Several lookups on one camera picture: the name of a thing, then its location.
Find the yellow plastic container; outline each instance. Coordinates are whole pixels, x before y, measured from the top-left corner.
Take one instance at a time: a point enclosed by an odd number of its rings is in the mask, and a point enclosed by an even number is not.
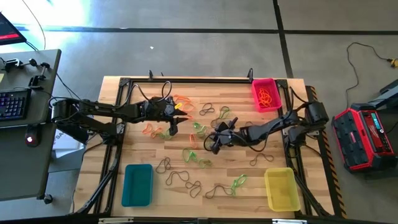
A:
[[[291,168],[270,168],[264,174],[269,207],[275,212],[300,210],[294,173]]]

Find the teal plastic container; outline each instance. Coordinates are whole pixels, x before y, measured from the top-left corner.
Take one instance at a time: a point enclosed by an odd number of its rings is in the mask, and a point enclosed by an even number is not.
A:
[[[122,206],[143,207],[152,202],[154,170],[150,164],[126,166],[123,185]]]

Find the gray floor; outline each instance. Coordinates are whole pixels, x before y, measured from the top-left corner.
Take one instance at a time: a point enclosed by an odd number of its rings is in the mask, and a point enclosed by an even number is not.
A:
[[[173,27],[276,29],[271,0],[26,0],[41,23],[52,26]],[[279,0],[286,29],[397,30],[397,3],[393,0]],[[24,16],[13,13],[19,10]],[[32,24],[23,34],[42,48],[42,36],[19,1],[0,3],[0,10],[18,24]],[[62,49],[59,74],[76,93],[95,100],[104,75],[155,74],[241,77],[250,67],[255,77],[286,77],[277,34],[132,34],[46,32],[47,48]],[[398,57],[397,36],[287,35],[294,77],[313,85],[330,117],[345,108],[344,89],[355,83],[346,60],[346,47],[358,41],[375,46],[385,57]],[[30,50],[24,44],[1,46],[0,52]],[[395,80],[398,70],[380,61],[371,50],[350,50],[358,69],[359,86],[350,102],[373,99]],[[67,95],[59,82],[56,95]],[[396,223],[398,179],[365,181],[342,168],[333,136],[329,135],[348,216],[360,220]],[[63,215],[78,171],[51,173],[48,193],[53,204],[33,198],[0,202],[0,219]]]

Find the pink bin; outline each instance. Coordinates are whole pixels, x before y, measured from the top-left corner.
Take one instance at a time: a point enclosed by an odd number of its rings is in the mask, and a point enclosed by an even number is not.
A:
[[[260,104],[258,97],[260,88],[267,90],[268,94],[270,94],[272,98],[270,107],[265,107]],[[263,78],[263,79],[254,80],[251,85],[251,90],[254,97],[254,104],[258,112],[263,113],[263,112],[275,111],[282,106],[278,89],[276,87],[275,80],[273,78]]]

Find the wooden table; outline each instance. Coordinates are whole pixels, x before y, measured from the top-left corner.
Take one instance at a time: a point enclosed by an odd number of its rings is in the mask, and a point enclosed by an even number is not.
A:
[[[113,104],[116,99],[120,77],[104,77],[99,101]],[[307,99],[304,81],[302,79],[288,79],[298,96]],[[160,96],[161,83],[139,83],[143,92],[148,96]],[[266,154],[274,156],[273,162],[267,162],[259,157],[255,167],[249,165],[249,161],[256,156],[256,152],[248,147],[223,147],[218,155],[207,152],[203,148],[203,140],[198,139],[198,149],[195,150],[199,158],[207,158],[213,162],[213,166],[207,169],[199,168],[194,162],[185,163],[182,157],[182,149],[190,147],[189,135],[195,133],[193,122],[210,126],[222,106],[228,106],[231,114],[228,118],[237,116],[236,127],[244,126],[251,121],[254,124],[263,124],[278,117],[277,112],[258,113],[254,109],[251,85],[249,84],[210,84],[210,83],[173,83],[173,95],[187,96],[192,100],[195,109],[189,112],[192,120],[178,125],[178,134],[170,140],[159,137],[152,139],[142,133],[147,123],[128,124],[124,138],[121,165],[119,168],[112,216],[130,217],[218,217],[218,218],[293,218],[293,212],[274,212],[267,202],[267,194],[264,182],[266,169],[272,167],[286,167],[282,138],[280,132],[271,134],[268,139]],[[144,98],[135,88],[132,93],[132,101],[141,101]],[[199,111],[205,103],[213,103],[215,113],[199,115]],[[295,108],[301,103],[295,99]],[[110,118],[97,117],[102,122],[109,122]],[[169,128],[167,123],[151,123],[154,128]],[[100,138],[94,138],[88,147],[101,142]],[[318,150],[316,140],[307,139],[307,144]],[[98,185],[103,164],[105,146],[85,154],[74,196],[75,208],[80,208],[93,193]],[[196,198],[189,196],[185,182],[174,176],[173,184],[167,186],[165,180],[170,171],[165,174],[154,173],[153,199],[151,205],[142,208],[125,208],[121,205],[123,191],[124,170],[128,164],[152,164],[154,169],[164,157],[171,158],[172,171],[187,170],[190,181],[199,180],[202,190]],[[323,205],[326,211],[333,213],[330,194],[326,182],[322,159],[313,151],[302,148],[302,159],[305,169],[308,188]],[[248,176],[242,187],[237,188],[236,196],[228,196],[218,189],[213,199],[205,198],[205,193],[215,185],[221,184],[229,187],[233,180],[241,174]]]

